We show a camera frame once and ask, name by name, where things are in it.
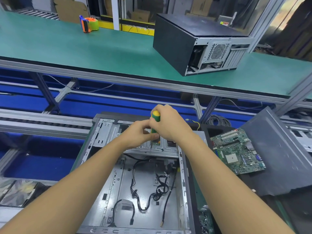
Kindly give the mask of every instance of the forearm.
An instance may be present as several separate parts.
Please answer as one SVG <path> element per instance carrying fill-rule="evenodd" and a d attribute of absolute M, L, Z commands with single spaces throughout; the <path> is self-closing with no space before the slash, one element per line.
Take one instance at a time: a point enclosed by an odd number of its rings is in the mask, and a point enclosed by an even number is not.
<path fill-rule="evenodd" d="M 0 233 L 76 233 L 125 150 L 113 140 L 19 212 Z"/>
<path fill-rule="evenodd" d="M 196 134 L 178 141 L 222 233 L 293 233 Z"/>

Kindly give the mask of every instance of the green workbench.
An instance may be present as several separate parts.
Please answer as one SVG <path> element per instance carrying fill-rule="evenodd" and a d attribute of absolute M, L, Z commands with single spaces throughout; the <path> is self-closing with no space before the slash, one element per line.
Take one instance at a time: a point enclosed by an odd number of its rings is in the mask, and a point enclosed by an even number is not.
<path fill-rule="evenodd" d="M 78 24 L 4 11 L 0 19 L 0 60 L 28 60 L 281 98 L 312 72 L 311 62 L 251 53 L 236 70 L 182 77 L 154 50 L 152 36 L 103 28 L 86 34 Z"/>

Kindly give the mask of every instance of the green circuit board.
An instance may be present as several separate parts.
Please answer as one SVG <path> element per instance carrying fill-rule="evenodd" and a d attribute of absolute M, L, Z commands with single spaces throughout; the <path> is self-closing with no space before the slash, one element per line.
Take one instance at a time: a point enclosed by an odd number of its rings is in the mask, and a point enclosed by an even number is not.
<path fill-rule="evenodd" d="M 266 168 L 241 128 L 211 138 L 213 151 L 236 175 Z"/>

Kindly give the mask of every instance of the workbench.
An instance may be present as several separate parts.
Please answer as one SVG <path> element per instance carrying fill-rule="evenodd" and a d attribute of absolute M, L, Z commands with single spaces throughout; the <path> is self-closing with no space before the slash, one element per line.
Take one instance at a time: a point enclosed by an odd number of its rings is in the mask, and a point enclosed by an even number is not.
<path fill-rule="evenodd" d="M 0 67 L 280 104 L 312 63 L 250 53 L 236 70 L 182 77 L 153 37 L 0 11 Z"/>

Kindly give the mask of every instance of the person's right hand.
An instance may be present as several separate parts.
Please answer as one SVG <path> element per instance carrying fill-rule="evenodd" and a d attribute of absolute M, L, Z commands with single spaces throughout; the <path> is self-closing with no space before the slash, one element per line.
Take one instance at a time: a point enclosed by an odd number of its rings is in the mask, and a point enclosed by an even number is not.
<path fill-rule="evenodd" d="M 177 143 L 179 138 L 193 132 L 177 110 L 171 106 L 158 104 L 151 111 L 151 114 L 156 110 L 160 113 L 160 122 L 156 122 L 151 117 L 150 127 L 155 129 L 163 138 Z"/>

